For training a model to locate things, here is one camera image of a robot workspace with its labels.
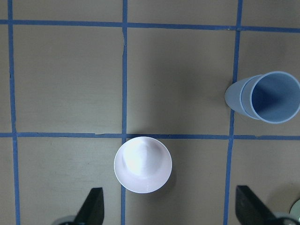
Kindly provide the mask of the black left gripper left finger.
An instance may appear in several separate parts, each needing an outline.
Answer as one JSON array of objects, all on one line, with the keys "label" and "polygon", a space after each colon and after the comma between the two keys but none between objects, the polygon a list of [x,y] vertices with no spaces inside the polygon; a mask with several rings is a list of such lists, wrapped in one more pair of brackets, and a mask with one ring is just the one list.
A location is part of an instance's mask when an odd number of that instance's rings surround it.
[{"label": "black left gripper left finger", "polygon": [[102,225],[104,222],[104,192],[92,188],[76,216],[57,219],[53,225]]}]

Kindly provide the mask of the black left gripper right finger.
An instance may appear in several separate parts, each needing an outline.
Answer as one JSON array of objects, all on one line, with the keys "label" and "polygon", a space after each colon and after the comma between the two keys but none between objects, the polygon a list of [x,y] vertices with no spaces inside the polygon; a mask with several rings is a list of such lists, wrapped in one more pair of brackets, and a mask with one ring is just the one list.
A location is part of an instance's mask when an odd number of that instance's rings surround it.
[{"label": "black left gripper right finger", "polygon": [[290,214],[274,214],[246,185],[235,189],[235,215],[241,225],[298,225]]}]

